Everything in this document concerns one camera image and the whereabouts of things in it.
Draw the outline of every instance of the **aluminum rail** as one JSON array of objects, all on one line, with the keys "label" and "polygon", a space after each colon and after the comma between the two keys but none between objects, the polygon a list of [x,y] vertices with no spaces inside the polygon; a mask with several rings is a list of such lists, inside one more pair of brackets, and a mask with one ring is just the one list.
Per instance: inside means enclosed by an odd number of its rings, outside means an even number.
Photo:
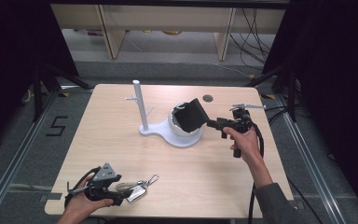
[{"label": "aluminum rail", "polygon": [[[277,95],[277,100],[279,106],[286,106],[286,102],[284,101],[281,95]],[[304,160],[304,163],[310,173],[310,177],[321,196],[322,202],[324,203],[324,207],[328,215],[331,218],[333,223],[347,223],[344,216],[342,216],[342,212],[338,207],[338,203],[333,196],[330,188],[327,186],[327,183],[324,180],[324,177],[316,164],[315,159],[310,152],[310,149],[307,146],[298,126],[295,122],[292,121],[288,113],[283,114],[284,120],[292,134],[293,138],[295,139],[298,151],[301,154],[301,157]]]},{"label": "aluminum rail", "polygon": [[9,166],[7,167],[4,175],[0,179],[0,204],[4,200],[7,190],[10,188],[10,184],[16,176],[17,172],[20,170],[22,162],[28,154],[28,151],[34,142],[41,125],[43,124],[49,108],[51,107],[54,100],[57,98],[57,92],[51,92],[48,95],[48,99],[45,102],[45,110],[39,116],[39,119],[33,122],[30,127],[30,130],[25,135],[24,140],[22,141],[19,149],[16,152],[16,155],[11,160]]}]

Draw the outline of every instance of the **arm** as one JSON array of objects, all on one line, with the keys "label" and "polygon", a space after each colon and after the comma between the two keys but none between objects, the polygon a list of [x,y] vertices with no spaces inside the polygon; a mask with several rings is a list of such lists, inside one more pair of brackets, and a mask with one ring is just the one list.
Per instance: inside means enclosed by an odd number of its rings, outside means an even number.
[{"label": "arm", "polygon": [[[87,177],[80,185],[79,188],[86,186],[86,183],[91,179]],[[91,213],[102,207],[107,207],[113,203],[112,199],[103,199],[97,202],[90,201],[84,192],[78,193],[72,197],[71,201],[67,204],[63,214],[58,221],[59,224],[77,224],[86,219]]]},{"label": "arm", "polygon": [[285,198],[278,184],[273,183],[269,170],[260,155],[255,128],[246,133],[238,133],[232,128],[224,128],[235,144],[230,149],[240,149],[242,159],[248,164],[255,181],[255,196],[267,223],[307,223],[301,214]]}]

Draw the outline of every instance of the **tape mark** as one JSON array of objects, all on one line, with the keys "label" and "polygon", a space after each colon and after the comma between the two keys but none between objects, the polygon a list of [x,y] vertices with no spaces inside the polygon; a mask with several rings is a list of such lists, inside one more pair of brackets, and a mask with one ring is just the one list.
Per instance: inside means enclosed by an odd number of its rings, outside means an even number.
[{"label": "tape mark", "polygon": [[260,94],[260,98],[261,99],[270,99],[270,100],[276,99],[274,94]]},{"label": "tape mark", "polygon": [[57,119],[67,119],[68,116],[57,116],[55,117],[53,123],[51,124],[50,128],[58,128],[60,129],[59,133],[48,133],[46,134],[46,136],[48,137],[56,137],[56,136],[61,136],[63,133],[63,130],[65,129],[66,126],[63,125],[55,125],[55,123],[57,122]]}]

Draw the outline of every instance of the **white base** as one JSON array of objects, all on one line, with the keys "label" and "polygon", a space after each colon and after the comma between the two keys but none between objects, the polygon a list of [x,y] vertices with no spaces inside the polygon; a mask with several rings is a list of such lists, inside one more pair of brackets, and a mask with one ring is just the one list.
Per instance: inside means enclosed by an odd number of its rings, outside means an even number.
[{"label": "white base", "polygon": [[162,138],[164,138],[165,141],[167,141],[173,147],[179,147],[179,148],[192,147],[196,145],[196,143],[202,137],[202,128],[200,128],[200,131],[194,134],[193,136],[184,137],[173,133],[170,124],[168,123],[168,119],[165,119],[159,124],[148,123],[148,126],[149,129],[145,131],[144,126],[141,125],[141,127],[139,127],[139,133],[145,136],[159,135]]}]

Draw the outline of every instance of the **gray sleeve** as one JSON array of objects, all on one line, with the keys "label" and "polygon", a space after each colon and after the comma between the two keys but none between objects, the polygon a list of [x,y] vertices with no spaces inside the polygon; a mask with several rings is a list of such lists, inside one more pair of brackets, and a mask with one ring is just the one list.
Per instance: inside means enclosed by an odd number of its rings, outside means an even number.
[{"label": "gray sleeve", "polygon": [[277,183],[255,190],[264,220],[275,223],[307,223],[298,211],[290,205]]}]

